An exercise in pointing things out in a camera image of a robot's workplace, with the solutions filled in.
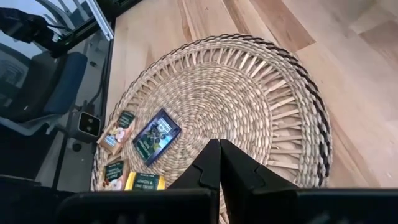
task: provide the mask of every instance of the chair backrest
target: chair backrest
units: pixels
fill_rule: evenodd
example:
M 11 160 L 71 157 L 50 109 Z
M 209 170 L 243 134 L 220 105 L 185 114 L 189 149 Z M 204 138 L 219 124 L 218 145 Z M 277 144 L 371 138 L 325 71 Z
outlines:
M 0 116 L 7 116 L 17 98 L 28 70 L 30 59 L 24 54 L 0 44 Z

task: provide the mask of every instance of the wooden table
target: wooden table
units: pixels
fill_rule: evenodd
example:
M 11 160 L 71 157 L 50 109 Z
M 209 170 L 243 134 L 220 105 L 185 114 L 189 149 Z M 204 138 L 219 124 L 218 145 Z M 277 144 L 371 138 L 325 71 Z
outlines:
M 152 62 L 193 40 L 256 35 L 312 74 L 333 128 L 331 187 L 398 187 L 398 2 L 143 0 L 116 21 L 107 116 Z

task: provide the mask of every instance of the seagrass placemat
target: seagrass placemat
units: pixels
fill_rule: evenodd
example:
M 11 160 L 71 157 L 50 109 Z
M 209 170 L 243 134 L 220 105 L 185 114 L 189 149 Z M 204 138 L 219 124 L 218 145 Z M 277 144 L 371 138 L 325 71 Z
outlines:
M 150 167 L 131 140 L 164 108 L 182 132 Z M 250 35 L 208 37 L 164 55 L 117 103 L 136 115 L 122 150 L 132 171 L 175 181 L 212 138 L 228 139 L 299 187 L 323 187 L 331 166 L 330 122 L 318 88 L 288 51 Z M 91 189 L 98 190 L 108 160 L 98 148 Z M 220 222 L 228 223 L 223 196 Z

